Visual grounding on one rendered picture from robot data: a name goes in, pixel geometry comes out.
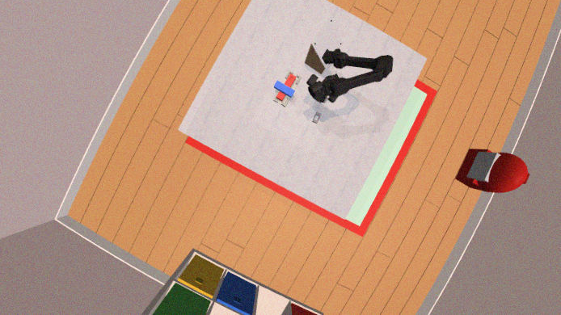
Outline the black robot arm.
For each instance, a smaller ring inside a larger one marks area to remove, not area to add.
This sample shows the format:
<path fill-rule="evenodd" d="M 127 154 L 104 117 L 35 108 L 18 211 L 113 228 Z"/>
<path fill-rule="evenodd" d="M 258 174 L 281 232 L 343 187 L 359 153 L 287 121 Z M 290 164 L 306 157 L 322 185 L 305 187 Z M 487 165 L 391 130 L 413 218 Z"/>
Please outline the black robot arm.
<path fill-rule="evenodd" d="M 333 64 L 337 69 L 352 66 L 372 69 L 373 71 L 350 78 L 339 78 L 336 73 L 326 76 L 322 82 L 308 86 L 311 96 L 320 103 L 326 100 L 326 95 L 339 97 L 355 87 L 373 82 L 381 82 L 383 78 L 386 78 L 392 72 L 394 61 L 394 58 L 390 55 L 377 58 L 350 57 L 346 53 L 341 52 L 339 48 L 334 51 L 327 49 L 322 59 L 325 64 Z M 330 89 L 331 93 L 329 92 Z"/>

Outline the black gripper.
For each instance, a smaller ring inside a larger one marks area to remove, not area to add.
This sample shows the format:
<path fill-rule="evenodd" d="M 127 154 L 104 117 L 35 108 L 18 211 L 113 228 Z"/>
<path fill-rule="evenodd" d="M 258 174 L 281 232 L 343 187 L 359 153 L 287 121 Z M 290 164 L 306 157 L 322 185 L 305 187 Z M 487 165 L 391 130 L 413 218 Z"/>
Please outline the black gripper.
<path fill-rule="evenodd" d="M 307 84 L 308 86 L 312 86 L 312 85 L 314 85 L 315 83 L 317 83 L 317 80 L 318 80 L 318 76 L 316 76 L 315 74 L 312 74 L 312 76 L 310 77 L 310 79 L 308 80 L 308 82 L 307 82 L 306 84 Z M 333 103 L 333 102 L 335 102 L 335 100 L 336 100 L 337 98 L 338 98 L 338 97 L 329 96 L 328 99 L 331 101 L 331 103 Z"/>

